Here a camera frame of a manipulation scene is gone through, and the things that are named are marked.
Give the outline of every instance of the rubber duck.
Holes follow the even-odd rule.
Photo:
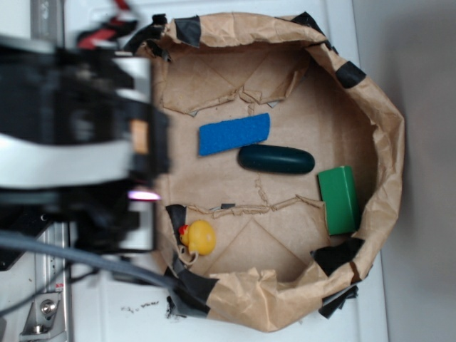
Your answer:
[[[215,248],[215,231],[209,222],[199,219],[179,228],[180,241],[190,254],[208,255]]]

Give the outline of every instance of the blue sponge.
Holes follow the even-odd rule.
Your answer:
[[[268,138],[270,126],[268,113],[201,126],[199,155],[211,155],[264,141]]]

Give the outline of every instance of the brown paper bag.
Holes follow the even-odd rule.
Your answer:
[[[404,122],[308,14],[179,19],[138,54],[152,61],[155,102],[172,118],[158,234],[187,287],[183,302],[193,297],[209,318],[275,331],[367,276],[398,217]],[[260,113],[271,117],[265,143],[310,152],[311,173],[248,171],[238,150],[198,156],[201,125]],[[316,175],[341,165],[353,168],[363,216],[355,234],[331,247]],[[217,245],[188,269],[176,229],[197,219],[213,225]]]

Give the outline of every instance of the green foam cube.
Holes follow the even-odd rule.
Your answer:
[[[320,172],[318,182],[321,198],[326,203],[329,234],[357,231],[361,215],[351,167],[341,166]]]

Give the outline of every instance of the gray wall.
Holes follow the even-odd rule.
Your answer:
[[[456,1],[353,0],[361,68],[406,119],[382,250],[391,342],[456,341]]]

